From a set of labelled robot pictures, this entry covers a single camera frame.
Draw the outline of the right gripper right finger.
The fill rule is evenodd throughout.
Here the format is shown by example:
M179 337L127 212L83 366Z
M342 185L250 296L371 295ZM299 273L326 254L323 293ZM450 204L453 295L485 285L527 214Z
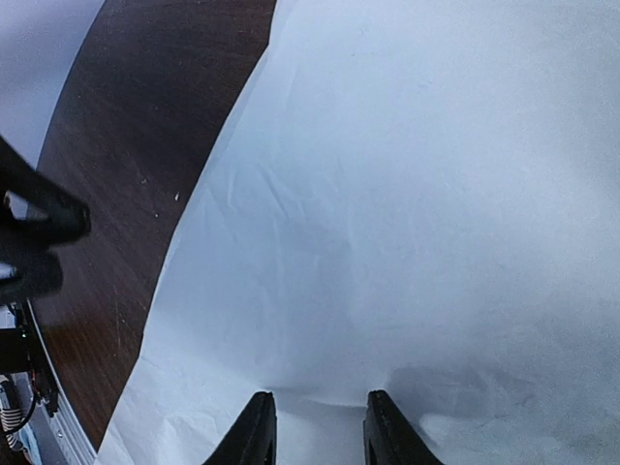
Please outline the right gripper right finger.
M363 441L367 465L443 465L382 389L368 393Z

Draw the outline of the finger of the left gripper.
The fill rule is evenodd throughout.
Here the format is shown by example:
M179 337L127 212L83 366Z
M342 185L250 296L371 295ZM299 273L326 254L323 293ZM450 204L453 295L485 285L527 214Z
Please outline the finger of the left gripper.
M58 257L49 251L1 251L1 263L15 272L1 279L1 302L14 303L58 292L63 271Z
M43 219L18 219L5 205L7 193L34 204ZM1 138L1 228L44 245L67 244L91 231L88 206L41 175Z

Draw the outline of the white wrapping paper sheet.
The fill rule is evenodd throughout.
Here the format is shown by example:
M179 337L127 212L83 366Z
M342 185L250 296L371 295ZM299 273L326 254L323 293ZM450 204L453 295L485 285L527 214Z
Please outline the white wrapping paper sheet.
M174 232L101 464L200 464L252 394L359 464L619 460L619 5L281 1Z

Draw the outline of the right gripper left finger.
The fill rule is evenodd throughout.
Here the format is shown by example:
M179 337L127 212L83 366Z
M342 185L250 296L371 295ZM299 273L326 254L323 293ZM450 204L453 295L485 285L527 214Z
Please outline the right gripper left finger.
M253 394L204 465L273 465L276 463L277 416L273 394Z

